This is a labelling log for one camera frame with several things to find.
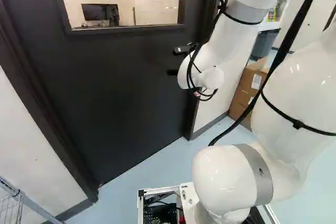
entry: floor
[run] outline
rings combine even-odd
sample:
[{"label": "floor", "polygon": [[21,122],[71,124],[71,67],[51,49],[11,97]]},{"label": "floor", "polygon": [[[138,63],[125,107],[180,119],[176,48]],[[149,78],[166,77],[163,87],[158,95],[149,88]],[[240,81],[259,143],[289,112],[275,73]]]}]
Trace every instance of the floor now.
[{"label": "floor", "polygon": [[[266,67],[270,66],[275,54],[276,51],[271,50]],[[176,140],[101,187],[98,203],[72,217],[67,224],[136,224],[138,189],[190,182],[193,156],[232,123],[230,118],[224,118],[191,142],[183,137]],[[252,132],[238,126],[218,144],[250,143],[254,140]],[[336,164],[335,153],[336,143],[315,159],[303,189],[296,196],[271,204],[282,224],[336,222],[336,173],[328,172],[328,168]],[[269,224],[265,213],[261,212],[261,215],[266,219],[266,224]]]},{"label": "floor", "polygon": [[[232,123],[225,118],[191,142],[182,137],[160,150],[101,187],[98,203],[68,220],[67,224],[137,223],[138,189],[190,182],[193,156]],[[218,143],[249,143],[254,139],[249,130],[239,126]]]}]

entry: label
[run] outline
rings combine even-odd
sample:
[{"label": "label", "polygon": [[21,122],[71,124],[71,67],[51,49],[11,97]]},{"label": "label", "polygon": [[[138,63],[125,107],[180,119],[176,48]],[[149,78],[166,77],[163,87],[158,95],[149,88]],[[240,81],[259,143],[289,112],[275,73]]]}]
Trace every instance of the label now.
[{"label": "label", "polygon": [[254,97],[251,97],[250,100],[248,101],[247,105],[250,105]]},{"label": "label", "polygon": [[258,74],[254,74],[251,88],[259,90],[261,84],[261,76]]}]

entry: metal wire basket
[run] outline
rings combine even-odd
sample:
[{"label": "metal wire basket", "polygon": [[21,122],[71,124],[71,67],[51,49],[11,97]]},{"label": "metal wire basket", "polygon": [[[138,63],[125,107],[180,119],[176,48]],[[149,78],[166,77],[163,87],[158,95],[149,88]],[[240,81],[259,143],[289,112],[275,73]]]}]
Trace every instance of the metal wire basket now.
[{"label": "metal wire basket", "polygon": [[20,224],[23,199],[14,199],[11,195],[0,197],[0,224]]},{"label": "metal wire basket", "polygon": [[32,201],[22,190],[13,186],[4,177],[0,176],[0,188],[7,194],[0,197],[0,224],[20,224],[23,205],[53,224],[65,224]]}]

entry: robotic arm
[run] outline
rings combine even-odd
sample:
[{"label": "robotic arm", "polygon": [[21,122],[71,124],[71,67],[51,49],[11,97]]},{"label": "robotic arm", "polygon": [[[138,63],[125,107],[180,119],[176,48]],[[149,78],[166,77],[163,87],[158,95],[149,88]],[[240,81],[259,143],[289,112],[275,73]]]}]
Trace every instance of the robotic arm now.
[{"label": "robotic arm", "polygon": [[[196,87],[224,85],[225,73],[217,66],[234,59],[241,41],[253,46],[257,24],[276,1],[228,0],[209,41],[184,59],[180,87],[190,86],[188,68]],[[194,157],[195,191],[217,223],[241,223],[250,207],[293,196],[311,161],[334,140],[335,41],[334,25],[274,71],[252,114],[257,142],[210,146]]]}]

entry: trash bin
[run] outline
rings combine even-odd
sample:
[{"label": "trash bin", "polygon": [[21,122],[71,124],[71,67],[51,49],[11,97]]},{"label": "trash bin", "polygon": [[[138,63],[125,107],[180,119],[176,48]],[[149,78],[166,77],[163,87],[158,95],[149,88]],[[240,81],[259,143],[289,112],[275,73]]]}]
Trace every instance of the trash bin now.
[{"label": "trash bin", "polygon": [[280,29],[262,31],[256,39],[256,43],[251,53],[251,59],[258,60],[267,56],[279,32]]}]

